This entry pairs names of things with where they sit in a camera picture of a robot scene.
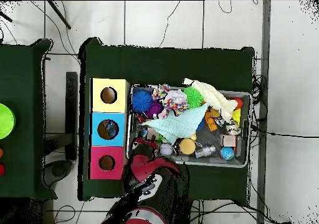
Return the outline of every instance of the green tablecloth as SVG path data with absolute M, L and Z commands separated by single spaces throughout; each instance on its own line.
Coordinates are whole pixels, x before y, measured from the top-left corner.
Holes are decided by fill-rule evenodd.
M 252 92 L 251 47 L 241 51 L 223 49 L 150 49 L 132 46 L 102 46 L 97 38 L 86 40 L 79 53 L 80 152 L 88 145 L 89 79 L 126 79 L 130 84 L 168 83 L 182 86 L 185 77 L 207 82 L 217 90 Z M 79 164 L 79 199 L 119 197 L 121 181 L 87 179 L 87 147 Z M 245 168 L 189 165 L 190 199 L 233 199 L 247 204 L 248 166 Z
M 0 177 L 0 197 L 55 198 L 42 183 L 44 108 L 42 59 L 51 41 L 31 46 L 0 45 L 0 103 L 16 116 L 11 134 L 0 140 L 6 173 Z

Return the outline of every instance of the green lid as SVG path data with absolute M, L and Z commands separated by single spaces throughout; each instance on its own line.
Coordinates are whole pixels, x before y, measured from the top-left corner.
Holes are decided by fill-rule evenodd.
M 6 138 L 13 130 L 16 118 L 13 112 L 3 104 L 0 104 L 0 140 Z

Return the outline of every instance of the yellow box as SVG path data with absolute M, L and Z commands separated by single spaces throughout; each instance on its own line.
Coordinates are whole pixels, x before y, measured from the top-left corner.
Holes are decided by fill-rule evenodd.
M 130 85 L 125 79 L 92 78 L 91 81 L 94 112 L 126 112 Z

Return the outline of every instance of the round hole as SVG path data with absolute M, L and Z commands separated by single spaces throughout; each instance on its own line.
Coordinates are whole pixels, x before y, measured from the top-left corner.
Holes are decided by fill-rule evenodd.
M 101 92 L 101 100 L 106 104 L 112 104 L 117 99 L 117 92 L 112 87 L 106 87 Z
M 115 160 L 112 156 L 104 155 L 99 161 L 98 165 L 100 168 L 104 171 L 110 171 L 114 169 L 115 166 Z
M 111 140 L 118 135 L 118 125 L 113 120 L 103 120 L 98 125 L 97 132 L 104 140 Z

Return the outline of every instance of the small bottle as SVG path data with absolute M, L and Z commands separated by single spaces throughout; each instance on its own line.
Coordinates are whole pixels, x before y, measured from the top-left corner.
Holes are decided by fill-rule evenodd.
M 207 157 L 212 155 L 216 151 L 215 146 L 206 146 L 197 151 L 195 151 L 196 159 L 201 158 L 203 156 Z

